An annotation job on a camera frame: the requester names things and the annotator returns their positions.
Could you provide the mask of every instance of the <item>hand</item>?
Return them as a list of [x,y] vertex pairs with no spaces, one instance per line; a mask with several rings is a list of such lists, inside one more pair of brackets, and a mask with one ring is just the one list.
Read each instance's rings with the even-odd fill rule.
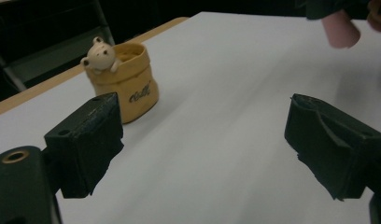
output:
[[368,4],[369,8],[369,15],[367,18],[367,21],[371,25],[371,27],[378,31],[381,32],[381,15],[377,13],[381,5],[381,0],[372,0]]

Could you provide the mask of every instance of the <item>white bear figurine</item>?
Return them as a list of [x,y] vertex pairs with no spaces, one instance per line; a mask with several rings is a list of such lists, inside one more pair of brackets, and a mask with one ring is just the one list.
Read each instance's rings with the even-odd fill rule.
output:
[[86,68],[91,68],[97,75],[107,68],[115,73],[120,64],[115,50],[99,36],[95,37],[92,42],[93,46],[89,49],[87,57],[84,57],[80,63]]

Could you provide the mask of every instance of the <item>pink cap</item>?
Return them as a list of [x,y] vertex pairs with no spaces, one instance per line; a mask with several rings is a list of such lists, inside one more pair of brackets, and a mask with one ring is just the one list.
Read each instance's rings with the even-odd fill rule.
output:
[[337,11],[321,21],[330,45],[336,49],[351,48],[360,40],[360,31],[344,10]]

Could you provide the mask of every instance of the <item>finger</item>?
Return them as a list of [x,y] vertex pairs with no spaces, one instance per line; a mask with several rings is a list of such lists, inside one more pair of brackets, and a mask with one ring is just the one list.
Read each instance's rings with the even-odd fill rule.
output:
[[328,41],[334,48],[351,48],[360,40],[360,31],[343,10],[332,13],[321,21]]
[[377,32],[381,32],[381,23],[376,21],[372,14],[369,14],[367,17],[367,21],[370,24],[370,26],[376,30]]
[[381,23],[381,14],[378,14],[380,5],[381,5],[381,0],[372,0],[368,4],[368,8],[370,10],[370,16],[374,19],[374,21],[378,23]]

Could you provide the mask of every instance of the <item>metal screw hole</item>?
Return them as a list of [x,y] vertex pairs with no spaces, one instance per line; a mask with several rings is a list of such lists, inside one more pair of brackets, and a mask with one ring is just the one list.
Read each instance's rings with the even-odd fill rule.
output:
[[30,155],[30,153],[26,150],[15,151],[15,152],[12,152],[12,153],[8,154],[7,156],[5,156],[2,159],[2,163],[10,164],[10,163],[22,161],[25,158],[27,158],[28,155]]

